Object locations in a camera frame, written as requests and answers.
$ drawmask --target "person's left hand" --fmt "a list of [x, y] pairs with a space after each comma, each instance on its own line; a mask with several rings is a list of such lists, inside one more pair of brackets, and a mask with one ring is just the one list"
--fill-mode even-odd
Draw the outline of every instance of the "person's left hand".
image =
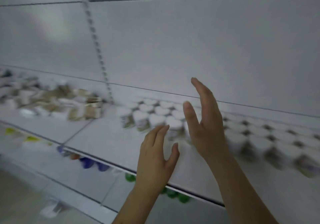
[[135, 189], [140, 194], [158, 196], [168, 183], [179, 158], [178, 143], [166, 161], [163, 154], [164, 137], [169, 125], [160, 125], [151, 130], [140, 147]]

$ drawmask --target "forearm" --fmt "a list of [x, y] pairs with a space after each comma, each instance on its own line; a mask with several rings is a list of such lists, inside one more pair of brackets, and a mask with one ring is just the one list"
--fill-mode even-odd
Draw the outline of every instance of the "forearm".
[[219, 160], [207, 159], [233, 224], [278, 223], [263, 204], [236, 160], [225, 153]]
[[134, 188], [128, 195], [113, 224], [145, 223], [158, 195], [145, 194]]

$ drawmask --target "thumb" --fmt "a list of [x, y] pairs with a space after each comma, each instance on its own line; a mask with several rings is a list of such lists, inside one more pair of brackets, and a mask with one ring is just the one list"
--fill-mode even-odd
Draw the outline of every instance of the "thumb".
[[166, 167], [174, 170], [174, 168], [177, 164], [177, 161], [179, 159], [179, 156], [180, 156], [180, 152], [178, 149], [178, 143], [174, 143], [174, 145], [172, 146], [172, 149], [171, 149], [171, 155], [166, 162]]
[[183, 112], [186, 117], [190, 135], [197, 135], [197, 132], [200, 131], [200, 124], [195, 110], [189, 101], [183, 103]]

